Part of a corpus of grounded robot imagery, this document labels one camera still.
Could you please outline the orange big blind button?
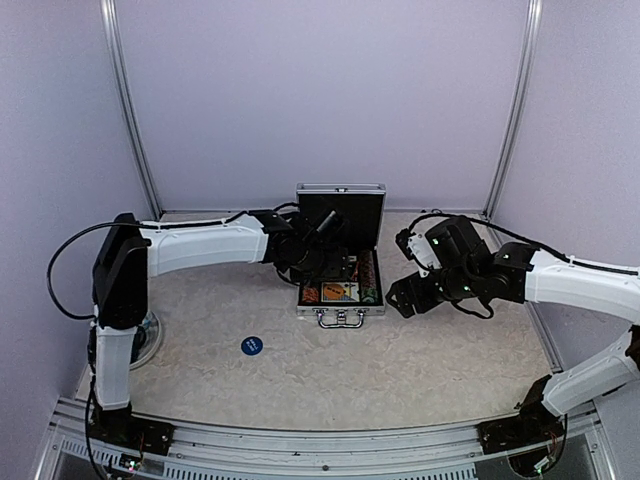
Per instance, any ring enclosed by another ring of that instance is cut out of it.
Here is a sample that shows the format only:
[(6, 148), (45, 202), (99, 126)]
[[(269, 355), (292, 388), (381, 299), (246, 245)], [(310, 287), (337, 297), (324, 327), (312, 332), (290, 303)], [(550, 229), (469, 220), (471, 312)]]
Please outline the orange big blind button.
[(341, 283), (324, 283), (322, 286), (324, 301), (343, 301), (346, 293)]

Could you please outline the blue playing card deck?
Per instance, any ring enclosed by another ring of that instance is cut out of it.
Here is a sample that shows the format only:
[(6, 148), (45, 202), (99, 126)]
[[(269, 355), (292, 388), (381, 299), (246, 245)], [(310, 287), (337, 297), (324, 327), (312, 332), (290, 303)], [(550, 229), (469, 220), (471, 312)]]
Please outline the blue playing card deck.
[[(341, 283), (347, 293), (343, 301), (324, 301), (322, 286), (324, 283)], [(358, 303), (360, 301), (359, 285), (355, 282), (323, 282), (321, 285), (321, 301), (324, 303)]]

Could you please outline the green poker chip stack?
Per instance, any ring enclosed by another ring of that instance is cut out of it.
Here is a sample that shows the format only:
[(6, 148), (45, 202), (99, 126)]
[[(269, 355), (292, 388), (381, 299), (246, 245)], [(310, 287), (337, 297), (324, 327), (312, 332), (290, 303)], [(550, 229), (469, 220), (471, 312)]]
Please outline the green poker chip stack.
[(360, 301), (365, 304), (376, 304), (378, 299), (378, 291), (375, 288), (365, 288), (360, 294)]

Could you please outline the aluminium poker case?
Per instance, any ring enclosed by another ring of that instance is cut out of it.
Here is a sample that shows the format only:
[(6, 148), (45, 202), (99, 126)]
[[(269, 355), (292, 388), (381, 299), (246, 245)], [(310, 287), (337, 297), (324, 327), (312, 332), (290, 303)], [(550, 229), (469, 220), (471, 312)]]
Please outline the aluminium poker case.
[[(364, 320), (385, 313), (381, 274), (378, 260), (378, 241), (386, 199), (386, 187), (381, 183), (322, 184), (300, 183), (296, 190), (301, 213), (313, 221), (316, 227), (329, 236), (335, 247), (343, 247), (349, 254), (349, 277), (343, 281), (314, 281), (299, 288), (297, 314), (314, 316), (320, 328), (358, 329)], [(358, 255), (362, 250), (371, 250), (374, 257), (378, 302), (376, 304), (324, 303), (305, 305), (301, 303), (305, 286), (318, 286), (323, 282), (355, 282), (359, 285)]]

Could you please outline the blue small blind button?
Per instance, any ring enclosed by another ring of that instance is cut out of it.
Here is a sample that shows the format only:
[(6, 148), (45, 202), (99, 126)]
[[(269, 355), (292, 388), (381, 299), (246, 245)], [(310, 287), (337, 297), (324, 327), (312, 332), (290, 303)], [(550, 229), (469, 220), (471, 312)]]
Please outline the blue small blind button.
[(258, 355), (264, 348), (263, 341), (257, 336), (249, 336), (242, 340), (241, 351), (247, 356)]

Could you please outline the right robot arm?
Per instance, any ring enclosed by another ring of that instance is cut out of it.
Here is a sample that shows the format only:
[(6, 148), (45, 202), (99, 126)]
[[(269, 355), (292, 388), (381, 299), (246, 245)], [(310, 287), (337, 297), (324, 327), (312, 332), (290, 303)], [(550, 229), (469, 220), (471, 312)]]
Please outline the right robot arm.
[(551, 303), (622, 318), (629, 329), (609, 347), (577, 366), (537, 381), (511, 426), (523, 444), (535, 442), (574, 407), (639, 378), (639, 272), (631, 267), (589, 263), (513, 235), (493, 252), (476, 231), (479, 221), (464, 215), (436, 214), (438, 224), (424, 233), (401, 230), (396, 244), (418, 271), (395, 281), (386, 301), (402, 317), (427, 313), (448, 303), (476, 299), (494, 315), (495, 299), (513, 303)]

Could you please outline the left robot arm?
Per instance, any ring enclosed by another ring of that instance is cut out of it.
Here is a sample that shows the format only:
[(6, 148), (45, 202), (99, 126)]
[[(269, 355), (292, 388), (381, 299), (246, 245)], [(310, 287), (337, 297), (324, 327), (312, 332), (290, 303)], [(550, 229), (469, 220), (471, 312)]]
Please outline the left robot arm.
[(107, 235), (92, 269), (94, 310), (92, 396), (103, 410), (102, 430), (121, 445), (140, 434), (130, 405), (135, 335), (149, 311), (148, 281), (178, 270), (229, 263), (272, 264), (289, 282), (342, 279), (348, 250), (339, 235), (346, 219), (334, 209), (310, 219), (292, 205), (241, 211), (190, 222), (142, 222), (131, 213), (102, 224)]

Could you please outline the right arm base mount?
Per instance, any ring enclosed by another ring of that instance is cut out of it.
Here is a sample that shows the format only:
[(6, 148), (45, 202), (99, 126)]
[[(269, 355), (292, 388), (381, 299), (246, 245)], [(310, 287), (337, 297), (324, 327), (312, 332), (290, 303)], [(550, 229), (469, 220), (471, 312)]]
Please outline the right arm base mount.
[(522, 448), (551, 440), (553, 435), (562, 437), (565, 434), (561, 416), (551, 413), (542, 404), (543, 391), (550, 379), (551, 376), (546, 375), (532, 384), (517, 414), (477, 425), (484, 454)]

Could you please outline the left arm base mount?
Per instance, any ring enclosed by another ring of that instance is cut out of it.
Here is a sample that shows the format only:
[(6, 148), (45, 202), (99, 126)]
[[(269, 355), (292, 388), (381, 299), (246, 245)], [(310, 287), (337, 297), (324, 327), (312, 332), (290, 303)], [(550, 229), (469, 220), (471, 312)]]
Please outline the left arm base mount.
[(105, 410), (95, 406), (89, 417), (89, 437), (142, 453), (167, 456), (175, 426), (165, 421), (136, 416), (132, 406)]

